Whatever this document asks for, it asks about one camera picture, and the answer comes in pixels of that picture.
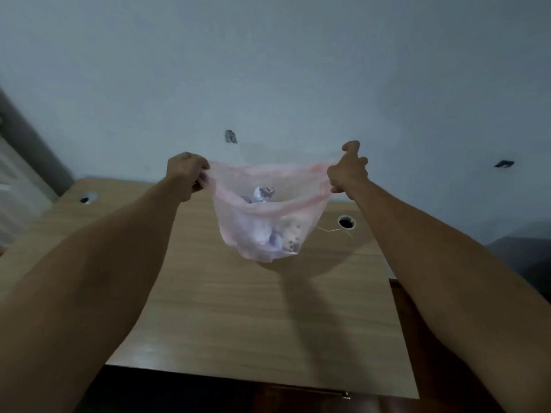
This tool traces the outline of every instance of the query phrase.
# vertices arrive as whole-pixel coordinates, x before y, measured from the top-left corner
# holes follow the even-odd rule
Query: trash
[[[245,258],[272,262],[297,254],[316,226],[331,196],[329,165],[235,167],[210,161],[199,183],[213,199],[224,242]]]

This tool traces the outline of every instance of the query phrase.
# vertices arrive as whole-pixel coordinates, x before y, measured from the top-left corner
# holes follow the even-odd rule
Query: wooden desk
[[[0,259],[0,297],[62,238],[148,184],[79,180]],[[98,200],[81,204],[85,192]],[[109,364],[417,398],[381,252],[332,202],[299,255],[260,265],[220,238],[210,198],[179,208],[161,274]]]

